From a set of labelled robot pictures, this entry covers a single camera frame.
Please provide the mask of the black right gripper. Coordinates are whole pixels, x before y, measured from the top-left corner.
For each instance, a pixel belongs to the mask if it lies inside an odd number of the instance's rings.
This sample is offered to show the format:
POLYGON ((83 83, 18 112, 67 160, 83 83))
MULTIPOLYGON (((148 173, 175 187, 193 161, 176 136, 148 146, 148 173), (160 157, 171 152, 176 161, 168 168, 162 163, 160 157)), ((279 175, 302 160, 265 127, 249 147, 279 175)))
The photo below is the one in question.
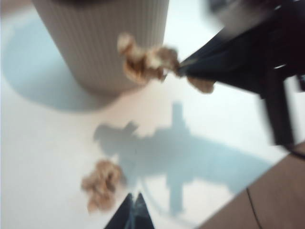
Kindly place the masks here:
POLYGON ((263 8, 211 8, 223 28, 179 65, 199 90, 216 82, 262 90, 275 145, 295 143, 284 81, 305 73, 305 2, 263 0, 263 8))

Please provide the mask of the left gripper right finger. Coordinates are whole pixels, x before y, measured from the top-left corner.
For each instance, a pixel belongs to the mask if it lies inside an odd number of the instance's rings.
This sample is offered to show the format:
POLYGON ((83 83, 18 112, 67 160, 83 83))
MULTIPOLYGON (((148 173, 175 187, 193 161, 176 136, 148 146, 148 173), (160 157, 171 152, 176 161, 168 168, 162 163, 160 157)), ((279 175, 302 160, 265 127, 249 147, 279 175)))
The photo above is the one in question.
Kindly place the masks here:
POLYGON ((154 229, 154 225, 142 193, 138 194, 134 204, 134 228, 154 229))

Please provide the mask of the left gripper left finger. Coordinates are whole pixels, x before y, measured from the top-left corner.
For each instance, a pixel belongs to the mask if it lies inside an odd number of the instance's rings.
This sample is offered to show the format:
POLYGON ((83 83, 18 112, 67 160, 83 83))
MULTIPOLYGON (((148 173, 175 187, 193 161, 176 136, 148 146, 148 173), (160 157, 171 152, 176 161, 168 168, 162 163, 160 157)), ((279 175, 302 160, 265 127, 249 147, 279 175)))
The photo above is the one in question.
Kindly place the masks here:
POLYGON ((133 229, 133 196, 129 193, 113 216, 114 229, 133 229))

